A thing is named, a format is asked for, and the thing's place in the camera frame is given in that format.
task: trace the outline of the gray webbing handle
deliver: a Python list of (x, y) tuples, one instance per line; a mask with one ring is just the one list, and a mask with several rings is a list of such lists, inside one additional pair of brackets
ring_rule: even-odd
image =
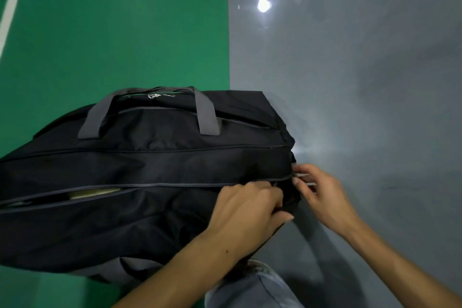
[(90, 111), (88, 111), (87, 118), (82, 128), (78, 132), (79, 139), (99, 139), (100, 128), (103, 123), (104, 118), (106, 117), (109, 108), (112, 104), (112, 101), (115, 97), (131, 95), (131, 94), (146, 94), (152, 92), (171, 92), (178, 90), (189, 90), (193, 92), (195, 102), (196, 102), (196, 111), (197, 111), (197, 122), (199, 123), (199, 132), (201, 135), (220, 135), (220, 128), (217, 121), (217, 116), (215, 115), (215, 106), (210, 101), (205, 94), (200, 92), (194, 87), (156, 87), (152, 89), (146, 88), (125, 88), (116, 90), (113, 93), (106, 96), (95, 106), (93, 106)]

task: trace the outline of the white line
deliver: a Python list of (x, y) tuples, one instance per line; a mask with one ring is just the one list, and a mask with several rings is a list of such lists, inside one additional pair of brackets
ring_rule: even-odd
[(10, 30), (11, 21), (13, 21), (17, 3), (18, 0), (6, 0), (5, 9), (0, 21), (0, 59), (3, 54), (3, 48), (5, 48), (6, 38)]

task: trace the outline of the person's left arm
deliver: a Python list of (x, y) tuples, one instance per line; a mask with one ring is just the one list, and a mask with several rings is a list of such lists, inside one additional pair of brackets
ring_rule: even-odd
[(121, 299), (114, 308), (189, 308), (229, 270), (293, 219), (282, 191), (268, 182), (226, 186), (218, 195), (207, 229), (164, 268)]

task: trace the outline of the green floor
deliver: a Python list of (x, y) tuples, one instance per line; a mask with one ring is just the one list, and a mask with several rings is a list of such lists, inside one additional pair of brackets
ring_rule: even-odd
[[(228, 53), (227, 0), (19, 0), (0, 59), (0, 156), (115, 89), (228, 89)], [(104, 307), (118, 294), (10, 268), (0, 280), (1, 307)]]

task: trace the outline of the pant leg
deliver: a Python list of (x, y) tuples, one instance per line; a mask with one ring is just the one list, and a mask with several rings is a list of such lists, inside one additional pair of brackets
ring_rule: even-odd
[(253, 267), (237, 281), (223, 281), (205, 295), (205, 308), (303, 308), (282, 278)]

